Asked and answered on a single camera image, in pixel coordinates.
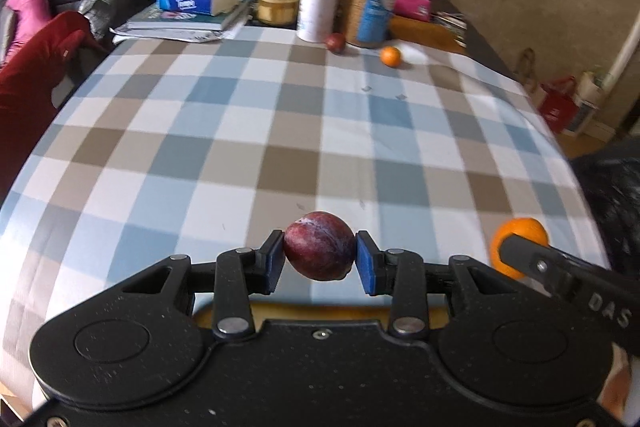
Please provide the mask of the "red gift bag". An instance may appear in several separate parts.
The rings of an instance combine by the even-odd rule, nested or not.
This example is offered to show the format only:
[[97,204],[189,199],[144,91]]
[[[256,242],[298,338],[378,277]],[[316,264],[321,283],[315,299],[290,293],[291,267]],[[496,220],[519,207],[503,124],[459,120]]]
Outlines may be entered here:
[[567,76],[542,86],[544,98],[538,112],[553,133],[562,132],[575,117],[578,107],[574,101],[577,79]]

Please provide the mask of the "magenta cushion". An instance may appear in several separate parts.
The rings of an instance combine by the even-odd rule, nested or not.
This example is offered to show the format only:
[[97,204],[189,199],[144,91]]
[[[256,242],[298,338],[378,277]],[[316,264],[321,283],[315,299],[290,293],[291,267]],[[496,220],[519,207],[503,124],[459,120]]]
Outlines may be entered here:
[[48,0],[8,0],[6,6],[15,13],[16,25],[3,64],[11,61],[14,55],[52,20]]

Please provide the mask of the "black jacket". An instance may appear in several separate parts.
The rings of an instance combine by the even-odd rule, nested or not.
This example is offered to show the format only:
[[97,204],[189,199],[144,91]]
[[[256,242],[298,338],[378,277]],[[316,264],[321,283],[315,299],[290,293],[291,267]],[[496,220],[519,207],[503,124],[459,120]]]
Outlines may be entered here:
[[639,137],[570,161],[613,271],[639,277]]

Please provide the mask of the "large orange with leaf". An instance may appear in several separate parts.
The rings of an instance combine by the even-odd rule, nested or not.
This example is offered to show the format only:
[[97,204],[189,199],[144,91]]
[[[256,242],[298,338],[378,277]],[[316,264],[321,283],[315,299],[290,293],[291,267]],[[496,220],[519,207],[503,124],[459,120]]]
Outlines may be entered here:
[[549,246],[549,235],[544,226],[534,218],[514,218],[503,222],[495,231],[489,245],[490,265],[512,280],[523,280],[526,273],[520,268],[527,267],[527,255],[534,243]]

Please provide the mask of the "orange mandarin by jar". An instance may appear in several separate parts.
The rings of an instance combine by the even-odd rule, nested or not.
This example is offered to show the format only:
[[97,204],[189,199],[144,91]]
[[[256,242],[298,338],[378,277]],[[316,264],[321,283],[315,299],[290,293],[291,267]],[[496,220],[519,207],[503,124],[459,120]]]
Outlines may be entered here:
[[380,51],[380,61],[389,68],[398,68],[402,63],[402,54],[396,46],[386,46]]

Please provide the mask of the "dark plum by bottle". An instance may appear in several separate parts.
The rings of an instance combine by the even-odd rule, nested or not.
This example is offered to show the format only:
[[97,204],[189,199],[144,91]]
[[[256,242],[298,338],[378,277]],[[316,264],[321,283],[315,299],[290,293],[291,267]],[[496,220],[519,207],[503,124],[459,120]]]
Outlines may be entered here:
[[340,32],[334,32],[324,40],[326,49],[335,55],[342,55],[346,49],[346,39]]

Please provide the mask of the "dark red garment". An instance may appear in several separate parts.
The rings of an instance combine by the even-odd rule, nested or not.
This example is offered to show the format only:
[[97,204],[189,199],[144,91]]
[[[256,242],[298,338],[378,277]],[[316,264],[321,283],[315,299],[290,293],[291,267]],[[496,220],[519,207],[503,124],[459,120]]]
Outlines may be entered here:
[[53,91],[64,79],[72,88],[107,57],[89,21],[66,11],[50,20],[1,69],[1,197],[6,198],[58,108]]

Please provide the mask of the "checkered tablecloth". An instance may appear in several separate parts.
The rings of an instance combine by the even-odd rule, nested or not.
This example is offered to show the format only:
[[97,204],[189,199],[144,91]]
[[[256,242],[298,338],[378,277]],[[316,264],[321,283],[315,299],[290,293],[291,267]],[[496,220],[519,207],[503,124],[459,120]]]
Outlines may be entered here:
[[38,327],[172,254],[258,246],[314,210],[431,262],[486,260],[516,217],[602,265],[570,165],[523,88],[404,42],[402,63],[293,31],[128,40],[44,132],[1,209],[1,380],[26,405]]

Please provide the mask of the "pink pencil case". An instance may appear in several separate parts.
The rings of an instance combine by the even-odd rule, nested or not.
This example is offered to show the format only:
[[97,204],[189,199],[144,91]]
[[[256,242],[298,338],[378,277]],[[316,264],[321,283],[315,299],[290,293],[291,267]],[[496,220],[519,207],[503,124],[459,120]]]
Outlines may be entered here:
[[395,15],[421,22],[431,20],[431,0],[395,0],[393,12]]

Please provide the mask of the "dark plum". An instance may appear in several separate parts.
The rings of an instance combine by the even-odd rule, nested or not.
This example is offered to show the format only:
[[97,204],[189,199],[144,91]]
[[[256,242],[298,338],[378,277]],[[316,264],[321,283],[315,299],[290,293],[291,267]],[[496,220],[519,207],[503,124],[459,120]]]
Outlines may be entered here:
[[324,40],[326,49],[335,55],[342,55],[346,49],[346,39],[340,32],[334,32]]
[[284,253],[292,267],[307,279],[340,281],[352,269],[356,257],[355,234],[333,213],[313,211],[286,228]]

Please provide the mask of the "orange wooden board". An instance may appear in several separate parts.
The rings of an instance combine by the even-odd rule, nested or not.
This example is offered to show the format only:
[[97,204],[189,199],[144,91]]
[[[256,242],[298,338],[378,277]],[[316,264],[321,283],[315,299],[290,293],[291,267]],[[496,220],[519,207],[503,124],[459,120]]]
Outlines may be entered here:
[[413,42],[450,53],[466,54],[465,48],[460,46],[450,30],[423,20],[394,15],[390,19],[388,31],[396,40]]

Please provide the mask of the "white paper bag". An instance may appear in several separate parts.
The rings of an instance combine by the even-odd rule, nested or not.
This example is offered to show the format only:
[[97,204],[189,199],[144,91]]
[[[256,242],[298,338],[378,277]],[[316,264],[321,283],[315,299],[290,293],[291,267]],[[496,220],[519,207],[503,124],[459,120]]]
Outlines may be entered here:
[[582,133],[602,101],[603,80],[604,74],[600,68],[582,73],[573,95],[576,112],[565,126],[564,134],[575,136]]

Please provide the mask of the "stack of books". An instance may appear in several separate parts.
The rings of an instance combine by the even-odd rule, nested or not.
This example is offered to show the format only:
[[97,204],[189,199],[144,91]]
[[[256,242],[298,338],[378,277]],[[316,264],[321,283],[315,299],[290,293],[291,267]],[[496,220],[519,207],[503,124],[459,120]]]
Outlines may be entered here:
[[163,11],[152,4],[126,23],[112,28],[111,32],[122,38],[213,42],[233,35],[246,23],[248,14],[250,2],[247,0],[241,1],[230,12],[215,16]]

